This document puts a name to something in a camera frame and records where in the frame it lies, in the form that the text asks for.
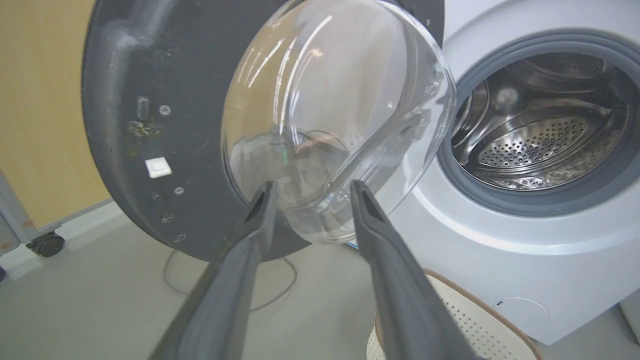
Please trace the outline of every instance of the cable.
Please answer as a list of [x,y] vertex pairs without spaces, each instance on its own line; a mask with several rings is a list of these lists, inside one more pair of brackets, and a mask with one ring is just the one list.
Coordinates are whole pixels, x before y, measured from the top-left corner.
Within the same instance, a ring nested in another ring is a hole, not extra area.
[[338,139],[338,138],[337,138],[335,135],[333,135],[333,134],[327,133],[326,131],[323,131],[323,130],[309,130],[309,131],[307,131],[307,133],[305,133],[305,135],[309,135],[309,133],[322,133],[322,134],[327,134],[327,135],[329,135],[330,137],[334,138],[334,139],[335,139],[335,141],[339,142],[339,143],[340,143],[340,145],[342,145],[342,147],[343,147],[345,150],[349,150],[349,148],[348,148],[348,147],[346,147],[346,146],[344,145],[344,143],[343,143],[342,141],[340,141],[340,139]]
[[167,269],[169,269],[169,264],[171,263],[171,259],[173,259],[173,256],[175,255],[175,253],[178,252],[178,250],[173,250],[171,251],[171,254],[169,254],[169,257],[166,259],[166,262],[164,263],[164,269],[162,270],[162,280],[164,281],[164,283],[169,286],[169,289],[173,290],[174,293],[178,293],[180,295],[189,295],[188,292],[186,291],[182,291],[178,288],[176,288],[175,286],[171,285],[171,283],[169,282],[169,279],[166,278],[166,271]]
[[[177,250],[175,250],[175,249],[174,249],[173,251],[171,251],[171,254],[169,254],[169,257],[166,259],[166,262],[164,263],[164,269],[163,269],[163,271],[162,271],[162,279],[163,279],[164,283],[169,287],[169,289],[171,289],[173,292],[175,292],[175,293],[177,293],[177,294],[180,294],[180,295],[183,295],[183,296],[186,296],[186,295],[189,295],[189,293],[188,293],[188,292],[186,292],[186,291],[182,291],[182,290],[180,290],[180,289],[176,288],[175,286],[173,286],[173,285],[169,282],[169,280],[167,279],[167,276],[166,276],[167,269],[169,269],[169,264],[171,263],[171,260],[173,259],[173,256],[175,255],[175,253],[176,253],[176,252],[177,252]],[[274,297],[273,299],[271,299],[271,300],[269,300],[269,301],[265,302],[264,304],[262,304],[262,305],[260,305],[260,306],[257,306],[257,307],[255,307],[255,308],[253,308],[253,309],[249,310],[249,313],[252,313],[252,312],[254,312],[254,311],[258,311],[258,310],[264,309],[265,307],[267,307],[267,306],[269,306],[269,305],[273,304],[274,302],[276,302],[276,301],[280,300],[280,298],[282,298],[282,297],[283,297],[283,296],[284,296],[284,295],[285,295],[289,290],[291,290],[291,288],[293,287],[293,284],[295,284],[295,283],[296,283],[296,281],[298,280],[298,269],[296,269],[296,266],[295,266],[295,265],[293,265],[293,264],[291,263],[291,261],[289,261],[289,259],[287,259],[287,257],[286,257],[286,256],[285,256],[285,257],[283,257],[283,258],[280,258],[280,260],[282,260],[282,261],[284,261],[285,263],[289,264],[289,266],[291,267],[291,270],[293,271],[293,280],[292,280],[292,281],[291,281],[291,283],[286,287],[286,289],[285,289],[285,290],[282,290],[282,292],[281,292],[281,293],[279,293],[278,295],[276,295],[276,297]]]

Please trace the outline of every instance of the white laundry basket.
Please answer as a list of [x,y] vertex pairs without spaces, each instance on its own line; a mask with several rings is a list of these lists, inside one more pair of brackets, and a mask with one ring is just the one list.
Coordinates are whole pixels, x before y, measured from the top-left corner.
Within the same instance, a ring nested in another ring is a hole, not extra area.
[[[534,343],[514,325],[463,288],[425,270],[427,278],[476,354],[487,360],[542,360]],[[367,360],[386,360],[376,317],[367,344]]]

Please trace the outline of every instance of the white washing machine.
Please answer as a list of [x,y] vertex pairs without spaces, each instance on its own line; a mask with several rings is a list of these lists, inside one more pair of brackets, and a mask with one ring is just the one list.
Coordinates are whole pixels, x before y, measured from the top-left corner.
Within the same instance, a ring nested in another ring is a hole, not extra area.
[[445,9],[459,122],[390,217],[423,267],[549,345],[640,288],[640,1]]

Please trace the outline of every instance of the basket rim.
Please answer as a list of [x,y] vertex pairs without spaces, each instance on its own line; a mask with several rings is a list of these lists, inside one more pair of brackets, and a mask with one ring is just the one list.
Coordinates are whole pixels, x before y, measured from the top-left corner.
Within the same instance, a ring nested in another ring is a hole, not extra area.
[[[529,350],[531,350],[531,352],[534,354],[536,360],[543,360],[542,355],[540,354],[540,351],[538,350],[536,345],[533,343],[533,341],[531,341],[531,339],[524,332],[522,332],[515,325],[513,325],[511,322],[509,322],[509,320],[505,319],[502,315],[498,314],[498,312],[496,310],[493,310],[487,304],[485,304],[484,302],[480,301],[480,299],[478,299],[477,297],[473,296],[467,290],[464,290],[463,288],[461,288],[460,286],[458,286],[457,284],[455,284],[451,280],[447,279],[446,277],[444,277],[444,276],[442,276],[442,275],[440,275],[440,274],[438,274],[438,273],[436,273],[434,271],[431,271],[429,269],[422,269],[422,270],[424,271],[424,273],[426,275],[431,276],[434,279],[436,279],[436,280],[444,283],[448,287],[452,288],[453,290],[456,290],[462,296],[466,297],[471,302],[473,302],[476,305],[478,305],[482,310],[485,310],[487,313],[490,313],[500,323],[502,323],[502,325],[506,326],[509,330],[513,331],[522,341],[524,341],[524,343],[529,347]],[[385,345],[384,345],[384,343],[382,341],[382,328],[381,328],[381,324],[380,324],[380,318],[378,317],[378,313],[377,312],[376,312],[376,317],[374,319],[374,330],[376,331],[376,338],[378,340],[378,343],[380,344],[380,347],[382,348],[382,351],[384,352],[385,351]]]

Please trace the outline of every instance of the floor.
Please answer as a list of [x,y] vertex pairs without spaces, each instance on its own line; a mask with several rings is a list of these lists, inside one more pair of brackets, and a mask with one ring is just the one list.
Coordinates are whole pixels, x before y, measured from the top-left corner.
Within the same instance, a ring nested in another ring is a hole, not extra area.
[[[91,227],[83,221],[60,229],[68,243],[53,258],[26,249],[0,258],[9,272],[0,284],[0,359],[145,359],[184,301],[161,277],[169,248],[125,217]],[[298,280],[282,299],[250,315],[244,359],[365,359],[375,304],[358,252],[312,245],[289,259]],[[178,254],[168,278],[189,290],[204,266]],[[283,261],[262,264],[253,305],[291,278]],[[617,307],[540,348],[547,360],[640,359]]]

